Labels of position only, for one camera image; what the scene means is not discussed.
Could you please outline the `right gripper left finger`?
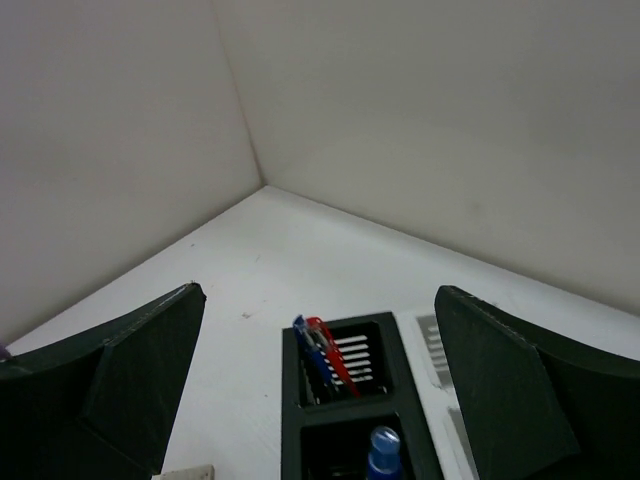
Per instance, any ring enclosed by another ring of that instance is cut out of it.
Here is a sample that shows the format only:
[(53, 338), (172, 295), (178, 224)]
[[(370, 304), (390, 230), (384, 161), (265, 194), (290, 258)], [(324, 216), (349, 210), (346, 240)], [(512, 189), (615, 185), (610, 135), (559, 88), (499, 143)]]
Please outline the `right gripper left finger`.
[(1, 363), (4, 479), (161, 473), (206, 296), (188, 283)]

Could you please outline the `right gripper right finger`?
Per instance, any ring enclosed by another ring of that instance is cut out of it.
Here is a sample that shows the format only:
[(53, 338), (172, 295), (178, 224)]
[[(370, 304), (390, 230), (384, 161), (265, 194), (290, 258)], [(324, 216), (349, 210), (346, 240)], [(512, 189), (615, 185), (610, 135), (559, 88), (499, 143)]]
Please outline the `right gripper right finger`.
[(434, 306), (480, 478), (638, 478), (638, 361), (455, 286)]

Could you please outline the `clear bottle blue cap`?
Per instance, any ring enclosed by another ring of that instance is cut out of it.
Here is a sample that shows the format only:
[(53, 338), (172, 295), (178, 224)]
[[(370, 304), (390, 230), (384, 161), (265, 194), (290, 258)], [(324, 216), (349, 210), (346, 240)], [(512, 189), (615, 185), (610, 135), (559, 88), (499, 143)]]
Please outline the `clear bottle blue cap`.
[(376, 427), (370, 436), (367, 480), (398, 480), (402, 477), (401, 439), (390, 427)]

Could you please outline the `blue pen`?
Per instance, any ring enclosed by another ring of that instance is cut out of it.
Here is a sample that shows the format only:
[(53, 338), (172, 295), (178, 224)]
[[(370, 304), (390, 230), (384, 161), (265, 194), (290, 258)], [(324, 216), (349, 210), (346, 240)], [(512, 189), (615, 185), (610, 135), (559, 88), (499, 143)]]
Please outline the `blue pen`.
[(317, 346), (306, 319), (299, 315), (292, 324), (296, 340), (304, 352), (304, 369), (309, 392), (315, 404), (327, 403), (336, 398), (332, 375)]

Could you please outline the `red pen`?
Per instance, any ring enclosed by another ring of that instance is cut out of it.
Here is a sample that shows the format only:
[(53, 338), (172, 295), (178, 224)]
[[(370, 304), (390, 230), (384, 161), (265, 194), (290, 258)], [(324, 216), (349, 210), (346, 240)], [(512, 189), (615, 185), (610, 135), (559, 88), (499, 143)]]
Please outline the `red pen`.
[(311, 332), (315, 333), (319, 338), (319, 343), (325, 353), (325, 358), (329, 360), (334, 373), (355, 397), (359, 397), (360, 393), (348, 372), (342, 353), (329, 328), (319, 317), (307, 318), (307, 324)]

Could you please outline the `white two-compartment organizer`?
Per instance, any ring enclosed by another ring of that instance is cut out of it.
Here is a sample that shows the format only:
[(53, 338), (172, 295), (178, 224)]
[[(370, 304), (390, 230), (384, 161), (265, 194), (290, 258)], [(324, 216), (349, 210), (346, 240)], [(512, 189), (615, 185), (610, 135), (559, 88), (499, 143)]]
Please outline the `white two-compartment organizer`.
[(396, 321), (444, 477), (477, 479), (436, 316), (403, 312)]

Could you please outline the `black two-compartment organizer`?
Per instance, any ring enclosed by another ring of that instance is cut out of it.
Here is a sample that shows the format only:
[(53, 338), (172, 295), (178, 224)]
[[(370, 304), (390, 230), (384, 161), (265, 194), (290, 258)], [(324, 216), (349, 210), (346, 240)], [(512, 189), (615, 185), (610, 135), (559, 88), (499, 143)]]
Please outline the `black two-compartment organizer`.
[(400, 437), (402, 478), (442, 478), (394, 315), (333, 320), (328, 327), (357, 390), (329, 389), (293, 328), (283, 330), (281, 478), (365, 478), (371, 434), (382, 426)]

